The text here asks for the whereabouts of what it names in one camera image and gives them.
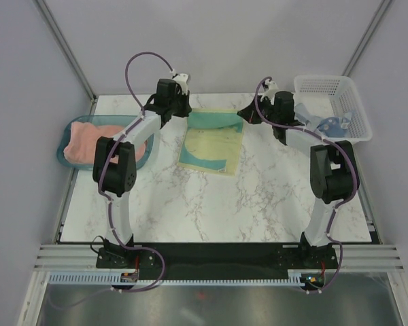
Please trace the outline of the green yellow towel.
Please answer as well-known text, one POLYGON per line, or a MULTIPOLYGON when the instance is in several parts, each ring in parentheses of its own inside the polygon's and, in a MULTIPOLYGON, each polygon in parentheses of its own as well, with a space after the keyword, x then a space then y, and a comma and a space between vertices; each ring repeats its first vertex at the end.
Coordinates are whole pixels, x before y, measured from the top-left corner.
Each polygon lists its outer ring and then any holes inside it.
POLYGON ((193 109, 177 164, 203 173, 234 176, 243 140, 243 119, 234 109, 193 109))

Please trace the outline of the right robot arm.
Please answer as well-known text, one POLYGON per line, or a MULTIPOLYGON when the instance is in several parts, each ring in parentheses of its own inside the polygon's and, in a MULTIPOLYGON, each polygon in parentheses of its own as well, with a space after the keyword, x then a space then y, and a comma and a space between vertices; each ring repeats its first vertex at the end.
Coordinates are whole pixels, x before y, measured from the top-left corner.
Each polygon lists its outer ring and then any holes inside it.
POLYGON ((301 234, 307 245, 297 251, 297 259, 302 266, 312 268, 322 260, 319 247, 336 242, 331 228, 339 207, 358 191, 353 146, 344 137, 333 142, 319 131, 323 120, 310 115, 303 104, 296 104, 291 92, 279 91, 273 98, 256 95, 237 115, 249 124, 269 124, 280 143, 309 158, 310 187, 316 199, 310 222, 301 234))

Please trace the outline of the pink towel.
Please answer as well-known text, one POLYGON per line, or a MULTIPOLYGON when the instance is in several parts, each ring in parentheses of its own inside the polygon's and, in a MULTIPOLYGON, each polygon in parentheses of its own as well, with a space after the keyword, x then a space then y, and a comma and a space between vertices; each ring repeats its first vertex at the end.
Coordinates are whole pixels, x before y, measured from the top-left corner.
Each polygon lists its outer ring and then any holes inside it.
POLYGON ((71 164, 92 166, 98 139, 112 138, 123 129, 115 125, 95 126, 90 122, 72 122, 70 140, 62 150, 65 160, 71 164))

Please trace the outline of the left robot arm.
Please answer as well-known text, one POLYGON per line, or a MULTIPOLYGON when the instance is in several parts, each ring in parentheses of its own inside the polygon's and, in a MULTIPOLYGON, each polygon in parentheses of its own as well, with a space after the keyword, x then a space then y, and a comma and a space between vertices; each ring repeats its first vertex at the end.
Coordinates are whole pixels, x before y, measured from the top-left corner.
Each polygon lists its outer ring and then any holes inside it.
POLYGON ((106 239, 117 247, 112 260, 121 268, 135 260, 133 231, 129 217, 130 192, 137 180, 137 150, 169 120, 187 117, 191 112, 189 75, 179 73, 160 79, 140 113, 129 125, 112 137, 100 137, 96 143, 92 178, 107 203, 106 239))

